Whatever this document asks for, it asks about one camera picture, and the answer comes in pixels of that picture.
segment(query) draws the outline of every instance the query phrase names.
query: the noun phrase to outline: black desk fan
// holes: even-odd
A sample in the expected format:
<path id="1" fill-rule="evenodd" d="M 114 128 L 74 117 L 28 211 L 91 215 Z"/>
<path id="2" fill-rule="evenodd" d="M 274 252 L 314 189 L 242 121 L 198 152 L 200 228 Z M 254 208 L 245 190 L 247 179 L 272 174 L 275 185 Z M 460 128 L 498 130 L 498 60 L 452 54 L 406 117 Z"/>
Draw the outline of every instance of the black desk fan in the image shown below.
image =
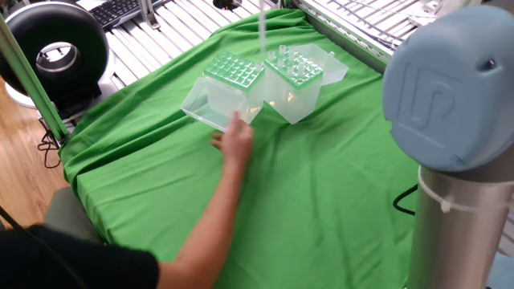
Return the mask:
<path id="1" fill-rule="evenodd" d="M 39 2 L 15 11 L 6 24 L 62 119 L 82 111 L 101 94 L 98 81 L 108 62 L 100 24 L 74 2 Z M 46 51 L 59 51 L 57 59 Z M 26 94 L 0 55 L 0 75 Z"/>

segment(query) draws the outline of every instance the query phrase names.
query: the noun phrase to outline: green tablecloth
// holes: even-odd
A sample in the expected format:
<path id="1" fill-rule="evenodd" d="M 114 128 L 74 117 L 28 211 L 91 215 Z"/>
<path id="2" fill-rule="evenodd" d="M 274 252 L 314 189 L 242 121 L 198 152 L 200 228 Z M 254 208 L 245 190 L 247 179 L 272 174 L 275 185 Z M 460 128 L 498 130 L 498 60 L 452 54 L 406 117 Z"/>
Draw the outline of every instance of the green tablecloth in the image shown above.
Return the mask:
<path id="1" fill-rule="evenodd" d="M 391 203 L 416 182 L 381 113 L 382 77 L 305 21 L 267 13 L 267 45 L 315 43 L 349 67 L 316 110 L 290 125 L 268 106 L 252 123 L 255 152 L 230 255 L 217 288 L 400 289 L 414 219 Z M 180 104 L 220 50 L 259 56 L 257 16 L 92 109 L 60 151 L 65 176 L 109 242 L 171 261 L 220 177 L 213 129 Z M 410 207 L 413 199 L 407 199 Z"/>

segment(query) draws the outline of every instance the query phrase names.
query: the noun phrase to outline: wooden floor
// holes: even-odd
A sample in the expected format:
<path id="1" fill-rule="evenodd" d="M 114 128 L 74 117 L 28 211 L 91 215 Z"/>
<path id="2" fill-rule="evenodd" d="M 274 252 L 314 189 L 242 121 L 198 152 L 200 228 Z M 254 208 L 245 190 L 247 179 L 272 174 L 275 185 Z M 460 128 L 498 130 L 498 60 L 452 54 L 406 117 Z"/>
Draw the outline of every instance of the wooden floor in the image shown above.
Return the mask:
<path id="1" fill-rule="evenodd" d="M 43 221 L 53 193 L 68 183 L 62 165 L 46 169 L 43 164 L 37 145 L 45 131 L 37 112 L 17 105 L 3 88 L 0 78 L 0 206 L 28 226 Z M 50 151 L 48 164 L 58 161 L 57 151 Z"/>

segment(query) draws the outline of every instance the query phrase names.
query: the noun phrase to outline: black keyboard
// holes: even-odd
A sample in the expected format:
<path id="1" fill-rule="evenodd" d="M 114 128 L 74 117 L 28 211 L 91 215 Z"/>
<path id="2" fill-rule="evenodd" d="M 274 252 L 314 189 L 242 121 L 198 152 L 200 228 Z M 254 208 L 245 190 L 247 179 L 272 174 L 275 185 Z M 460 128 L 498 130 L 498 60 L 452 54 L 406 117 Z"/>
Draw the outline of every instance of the black keyboard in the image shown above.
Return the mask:
<path id="1" fill-rule="evenodd" d="M 157 2 L 161 1 L 152 0 L 154 6 Z M 89 13 L 95 17 L 104 30 L 107 30 L 136 17 L 140 11 L 137 0 L 107 0 L 100 6 L 89 10 Z"/>

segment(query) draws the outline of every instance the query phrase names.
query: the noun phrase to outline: black shirt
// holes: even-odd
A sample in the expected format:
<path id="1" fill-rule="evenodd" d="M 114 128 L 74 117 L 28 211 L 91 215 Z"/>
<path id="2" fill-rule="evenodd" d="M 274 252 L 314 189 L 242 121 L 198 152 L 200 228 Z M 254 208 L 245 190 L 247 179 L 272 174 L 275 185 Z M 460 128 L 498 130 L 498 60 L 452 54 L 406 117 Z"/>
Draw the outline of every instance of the black shirt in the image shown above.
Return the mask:
<path id="1" fill-rule="evenodd" d="M 148 252 L 96 244 L 32 226 L 28 230 L 68 262 L 88 289 L 155 289 L 157 260 Z M 0 231 L 0 288 L 79 288 L 68 271 L 19 230 Z"/>

